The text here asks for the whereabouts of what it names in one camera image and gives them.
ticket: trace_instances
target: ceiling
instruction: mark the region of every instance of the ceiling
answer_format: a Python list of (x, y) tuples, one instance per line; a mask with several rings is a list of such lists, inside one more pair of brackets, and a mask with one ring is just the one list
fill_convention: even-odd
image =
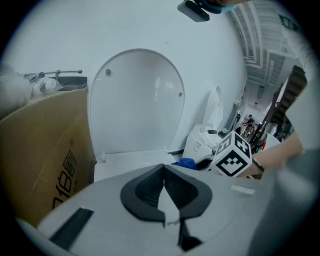
[(242, 44), (249, 107), (261, 113), (299, 62), (283, 36), (278, 13), (271, 1), (250, 1), (229, 12)]

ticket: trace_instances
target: toilet seat lid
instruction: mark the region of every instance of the toilet seat lid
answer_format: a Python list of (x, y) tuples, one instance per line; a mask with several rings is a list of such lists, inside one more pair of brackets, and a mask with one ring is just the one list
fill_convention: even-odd
[(207, 129), (216, 130), (224, 118), (222, 90), (215, 86), (211, 91), (206, 104), (202, 126), (200, 132), (204, 133)]
[(180, 74), (162, 54), (133, 49), (112, 57), (97, 73), (90, 92), (95, 154), (168, 149), (184, 98)]

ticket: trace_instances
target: toilet seat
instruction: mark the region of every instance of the toilet seat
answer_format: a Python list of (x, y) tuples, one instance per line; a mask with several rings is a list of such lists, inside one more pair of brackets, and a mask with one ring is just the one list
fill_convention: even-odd
[(89, 97), (89, 124), (97, 165), (94, 181), (175, 162), (167, 154), (184, 108), (175, 66), (148, 49), (121, 52), (97, 73)]

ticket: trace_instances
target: white toilet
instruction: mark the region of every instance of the white toilet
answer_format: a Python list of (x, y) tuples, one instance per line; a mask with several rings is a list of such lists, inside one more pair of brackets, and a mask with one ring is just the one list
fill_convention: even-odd
[(191, 158), (195, 162), (211, 155), (222, 138), (217, 130), (224, 118), (222, 90), (216, 86), (210, 91), (202, 123), (197, 123), (186, 140), (183, 158)]
[(184, 99), (177, 69), (155, 51), (132, 49), (107, 61), (89, 96), (90, 133), (97, 158), (94, 182), (175, 162), (167, 149), (178, 130)]

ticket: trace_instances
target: bracelet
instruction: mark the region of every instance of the bracelet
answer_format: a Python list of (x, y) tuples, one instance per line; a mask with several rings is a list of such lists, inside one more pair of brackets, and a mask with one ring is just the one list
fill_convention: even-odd
[(257, 159), (254, 156), (252, 156), (252, 163), (255, 164), (255, 166), (258, 167), (258, 169), (261, 172), (265, 171), (265, 169), (262, 167), (262, 165), (257, 161)]

